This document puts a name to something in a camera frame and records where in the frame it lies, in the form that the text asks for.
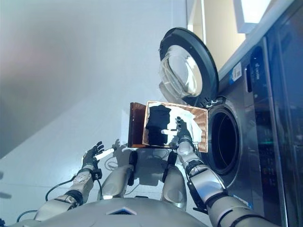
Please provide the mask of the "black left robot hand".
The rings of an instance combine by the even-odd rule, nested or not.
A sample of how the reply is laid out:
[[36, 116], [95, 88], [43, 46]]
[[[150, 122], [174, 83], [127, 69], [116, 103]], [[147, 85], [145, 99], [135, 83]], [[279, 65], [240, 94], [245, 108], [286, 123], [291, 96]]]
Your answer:
[[87, 150], [82, 156], [82, 169], [90, 168], [98, 169], [99, 161], [112, 154], [115, 151], [114, 148], [104, 149], [102, 141], [97, 142], [91, 149]]

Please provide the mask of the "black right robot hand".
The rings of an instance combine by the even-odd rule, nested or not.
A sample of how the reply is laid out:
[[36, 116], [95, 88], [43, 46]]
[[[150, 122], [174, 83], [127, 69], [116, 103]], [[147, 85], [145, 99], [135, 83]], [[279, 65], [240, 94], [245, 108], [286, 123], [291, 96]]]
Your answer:
[[187, 128], [187, 123], [181, 118], [177, 117], [175, 119], [175, 128], [174, 129], [161, 129], [161, 134], [167, 135], [168, 143], [178, 143], [180, 139], [187, 137], [192, 140], [192, 136]]

